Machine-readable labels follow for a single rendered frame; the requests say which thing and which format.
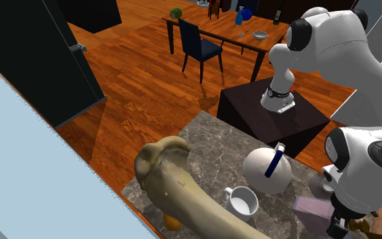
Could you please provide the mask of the purple box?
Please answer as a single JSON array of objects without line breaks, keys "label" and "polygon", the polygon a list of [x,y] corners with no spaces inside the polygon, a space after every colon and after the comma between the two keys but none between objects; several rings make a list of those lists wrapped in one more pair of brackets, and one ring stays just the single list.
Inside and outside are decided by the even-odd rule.
[{"label": "purple box", "polygon": [[309,232],[330,239],[326,230],[335,210],[330,200],[297,196],[292,210]]}]

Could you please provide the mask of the white mug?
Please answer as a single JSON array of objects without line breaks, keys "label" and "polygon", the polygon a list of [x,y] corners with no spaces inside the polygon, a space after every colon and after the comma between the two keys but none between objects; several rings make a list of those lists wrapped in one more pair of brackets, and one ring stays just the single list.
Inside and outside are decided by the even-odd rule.
[{"label": "white mug", "polygon": [[248,222],[259,209],[258,198],[248,187],[238,186],[234,189],[226,187],[224,193],[225,209],[243,222]]}]

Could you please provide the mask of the dark robot stand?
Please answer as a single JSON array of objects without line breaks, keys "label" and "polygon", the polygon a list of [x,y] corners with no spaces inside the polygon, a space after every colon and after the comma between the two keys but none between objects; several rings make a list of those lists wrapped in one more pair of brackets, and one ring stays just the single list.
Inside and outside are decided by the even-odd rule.
[{"label": "dark robot stand", "polygon": [[270,147],[285,144],[285,154],[295,158],[330,122],[321,111],[294,91],[296,105],[274,113],[261,105],[270,85],[266,78],[221,90],[217,118]]}]

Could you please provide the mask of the small orange object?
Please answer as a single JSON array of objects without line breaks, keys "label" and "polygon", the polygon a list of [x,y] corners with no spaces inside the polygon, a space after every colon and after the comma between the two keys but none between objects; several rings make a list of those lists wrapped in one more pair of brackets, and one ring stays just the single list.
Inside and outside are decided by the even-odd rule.
[{"label": "small orange object", "polygon": [[181,228],[182,223],[175,219],[174,217],[171,217],[164,213],[163,215],[163,223],[167,230],[169,231],[177,231]]}]

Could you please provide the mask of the olive bone-shaped figure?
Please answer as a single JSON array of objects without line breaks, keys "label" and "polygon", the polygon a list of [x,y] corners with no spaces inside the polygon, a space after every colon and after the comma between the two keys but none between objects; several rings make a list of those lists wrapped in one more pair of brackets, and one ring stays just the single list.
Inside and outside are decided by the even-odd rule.
[{"label": "olive bone-shaped figure", "polygon": [[163,213],[201,239],[271,239],[212,199],[187,172],[189,143],[167,136],[147,143],[134,160],[140,188]]}]

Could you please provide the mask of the dark blue chair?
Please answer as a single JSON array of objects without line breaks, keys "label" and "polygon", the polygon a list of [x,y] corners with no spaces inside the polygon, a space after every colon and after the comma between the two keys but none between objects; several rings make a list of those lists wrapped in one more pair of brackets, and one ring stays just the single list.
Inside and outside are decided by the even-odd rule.
[{"label": "dark blue chair", "polygon": [[183,52],[185,53],[182,72],[185,72],[188,57],[196,59],[199,62],[200,69],[199,83],[202,84],[204,74],[204,63],[207,60],[217,56],[221,73],[223,73],[223,48],[220,45],[216,45],[215,43],[212,43],[207,39],[202,39],[197,25],[187,22],[182,18],[178,19],[178,23],[180,28]]}]

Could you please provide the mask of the wooden dining table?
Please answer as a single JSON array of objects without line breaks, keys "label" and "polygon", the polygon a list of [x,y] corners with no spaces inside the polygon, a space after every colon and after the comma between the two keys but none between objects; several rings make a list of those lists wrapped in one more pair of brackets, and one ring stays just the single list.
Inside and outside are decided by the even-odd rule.
[{"label": "wooden dining table", "polygon": [[273,24],[272,20],[257,16],[240,26],[235,26],[236,12],[225,12],[219,19],[211,20],[208,11],[199,7],[186,7],[181,18],[198,26],[199,32],[233,45],[246,48],[257,53],[250,81],[255,81],[263,59],[270,49],[283,40],[288,25]]}]

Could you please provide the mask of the black cabinet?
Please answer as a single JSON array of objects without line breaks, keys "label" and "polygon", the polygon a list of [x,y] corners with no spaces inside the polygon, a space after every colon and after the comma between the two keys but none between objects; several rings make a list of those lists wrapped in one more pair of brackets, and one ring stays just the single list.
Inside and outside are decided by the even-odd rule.
[{"label": "black cabinet", "polygon": [[116,0],[56,0],[66,21],[98,33],[122,23]]}]

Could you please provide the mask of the black refrigerator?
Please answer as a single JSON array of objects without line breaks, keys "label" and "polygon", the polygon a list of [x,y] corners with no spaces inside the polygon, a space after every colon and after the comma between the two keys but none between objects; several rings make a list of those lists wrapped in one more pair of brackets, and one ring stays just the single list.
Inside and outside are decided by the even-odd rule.
[{"label": "black refrigerator", "polygon": [[56,0],[0,0],[0,74],[59,128],[106,100]]}]

